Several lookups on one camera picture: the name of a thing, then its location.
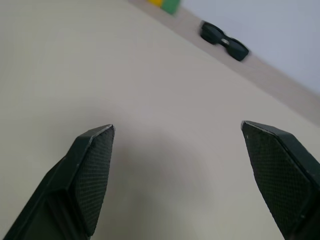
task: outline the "sunglasses lens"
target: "sunglasses lens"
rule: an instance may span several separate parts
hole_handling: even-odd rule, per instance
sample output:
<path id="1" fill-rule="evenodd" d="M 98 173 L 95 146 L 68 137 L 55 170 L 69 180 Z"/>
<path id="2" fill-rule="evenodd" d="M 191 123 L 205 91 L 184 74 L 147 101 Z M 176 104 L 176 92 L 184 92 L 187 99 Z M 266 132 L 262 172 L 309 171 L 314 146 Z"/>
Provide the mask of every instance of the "sunglasses lens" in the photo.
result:
<path id="1" fill-rule="evenodd" d="M 217 44 L 223 38 L 223 33 L 214 26 L 205 25 L 202 27 L 201 37 L 211 44 Z"/>
<path id="2" fill-rule="evenodd" d="M 249 50 L 241 43 L 231 39 L 229 40 L 227 52 L 234 59 L 242 61 L 248 55 Z"/>

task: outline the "yellow block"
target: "yellow block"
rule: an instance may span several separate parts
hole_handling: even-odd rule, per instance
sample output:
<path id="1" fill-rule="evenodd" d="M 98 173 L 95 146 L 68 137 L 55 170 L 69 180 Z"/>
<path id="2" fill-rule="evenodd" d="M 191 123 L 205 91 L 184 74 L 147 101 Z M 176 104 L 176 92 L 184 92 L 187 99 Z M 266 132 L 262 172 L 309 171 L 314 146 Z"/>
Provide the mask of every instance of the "yellow block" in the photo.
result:
<path id="1" fill-rule="evenodd" d="M 158 7 L 161 7 L 162 6 L 162 3 L 164 2 L 164 0 L 148 0 L 148 2 L 158 6 Z"/>

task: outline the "green block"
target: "green block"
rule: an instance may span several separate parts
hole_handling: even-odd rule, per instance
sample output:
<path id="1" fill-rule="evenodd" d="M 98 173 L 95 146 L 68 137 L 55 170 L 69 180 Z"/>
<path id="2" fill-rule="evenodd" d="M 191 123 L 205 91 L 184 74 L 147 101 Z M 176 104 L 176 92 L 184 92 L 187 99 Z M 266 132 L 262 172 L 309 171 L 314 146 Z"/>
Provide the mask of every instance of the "green block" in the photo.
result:
<path id="1" fill-rule="evenodd" d="M 179 4 L 180 0 L 164 0 L 161 8 L 169 14 L 175 14 Z"/>

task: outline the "table surface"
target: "table surface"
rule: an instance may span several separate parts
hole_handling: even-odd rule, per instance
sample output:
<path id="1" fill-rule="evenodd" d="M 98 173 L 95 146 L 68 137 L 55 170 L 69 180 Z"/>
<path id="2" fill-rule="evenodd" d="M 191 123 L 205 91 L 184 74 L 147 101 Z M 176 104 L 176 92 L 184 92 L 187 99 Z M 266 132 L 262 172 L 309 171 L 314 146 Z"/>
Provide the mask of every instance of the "table surface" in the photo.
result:
<path id="1" fill-rule="evenodd" d="M 242 120 L 320 129 L 124 0 L 0 3 L 0 237 L 76 136 L 114 124 L 92 240 L 283 239 Z"/>

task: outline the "black sunglasses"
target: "black sunglasses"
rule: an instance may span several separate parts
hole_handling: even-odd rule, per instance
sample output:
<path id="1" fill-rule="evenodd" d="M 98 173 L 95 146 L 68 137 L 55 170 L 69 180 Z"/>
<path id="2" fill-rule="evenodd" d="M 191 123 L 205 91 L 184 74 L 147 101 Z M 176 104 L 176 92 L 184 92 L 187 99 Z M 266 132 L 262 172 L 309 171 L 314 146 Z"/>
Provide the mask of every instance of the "black sunglasses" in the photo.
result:
<path id="1" fill-rule="evenodd" d="M 238 61 L 242 61 L 249 54 L 249 49 L 245 45 L 234 38 L 228 37 L 224 31 L 209 22 L 202 22 L 199 33 L 208 43 L 224 46 L 227 53 Z"/>

